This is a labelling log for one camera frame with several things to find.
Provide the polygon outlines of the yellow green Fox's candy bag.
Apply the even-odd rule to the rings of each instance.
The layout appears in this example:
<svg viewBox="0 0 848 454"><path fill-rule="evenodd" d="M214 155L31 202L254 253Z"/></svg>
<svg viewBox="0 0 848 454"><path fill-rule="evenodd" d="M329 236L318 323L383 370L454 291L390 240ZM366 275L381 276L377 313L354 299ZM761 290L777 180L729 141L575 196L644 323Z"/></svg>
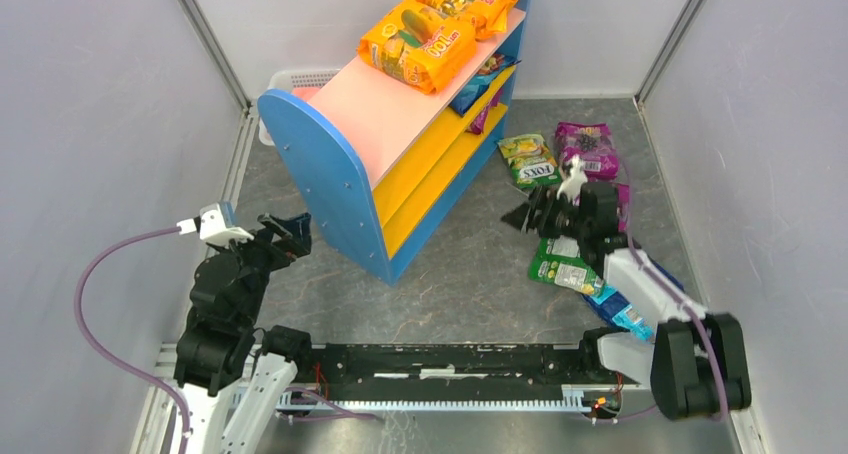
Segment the yellow green Fox's candy bag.
<svg viewBox="0 0 848 454"><path fill-rule="evenodd" d="M558 185L558 164L541 133L507 137L497 142L515 185L521 189Z"/></svg>

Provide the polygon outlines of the blue Slendy candy bag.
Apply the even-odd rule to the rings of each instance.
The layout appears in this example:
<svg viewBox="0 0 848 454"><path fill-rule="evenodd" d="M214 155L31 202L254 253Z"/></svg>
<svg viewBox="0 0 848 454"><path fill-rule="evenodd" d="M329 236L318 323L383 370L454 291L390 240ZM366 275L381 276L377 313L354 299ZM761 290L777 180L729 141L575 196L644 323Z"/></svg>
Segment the blue Slendy candy bag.
<svg viewBox="0 0 848 454"><path fill-rule="evenodd" d="M451 100L449 107L456 114L465 115L505 69L518 63L520 63L520 60L515 57L499 52L494 53Z"/></svg>

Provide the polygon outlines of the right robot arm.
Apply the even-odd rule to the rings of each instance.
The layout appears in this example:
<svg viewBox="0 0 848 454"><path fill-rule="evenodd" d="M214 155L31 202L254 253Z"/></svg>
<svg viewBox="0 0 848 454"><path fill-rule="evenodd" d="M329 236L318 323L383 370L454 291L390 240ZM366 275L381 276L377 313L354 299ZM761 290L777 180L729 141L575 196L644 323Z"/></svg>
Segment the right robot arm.
<svg viewBox="0 0 848 454"><path fill-rule="evenodd" d="M619 227L619 194L609 182L538 186L503 223L542 238L574 240L581 260L622 293L654 333L588 335L597 364L649 387L669 420L722 419L752 404L744 335L730 313L712 313L667 279Z"/></svg>

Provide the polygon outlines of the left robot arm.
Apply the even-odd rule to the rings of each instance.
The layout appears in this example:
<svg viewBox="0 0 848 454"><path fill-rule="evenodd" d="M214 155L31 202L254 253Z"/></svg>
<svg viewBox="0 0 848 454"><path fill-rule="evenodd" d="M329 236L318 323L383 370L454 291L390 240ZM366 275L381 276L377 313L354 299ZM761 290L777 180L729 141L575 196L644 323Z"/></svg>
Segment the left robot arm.
<svg viewBox="0 0 848 454"><path fill-rule="evenodd" d="M272 273L310 254L312 217L258 220L246 230L228 204L213 204L176 225L214 251L194 272L176 344L179 453L254 452L279 397L314 364L308 333L257 325Z"/></svg>

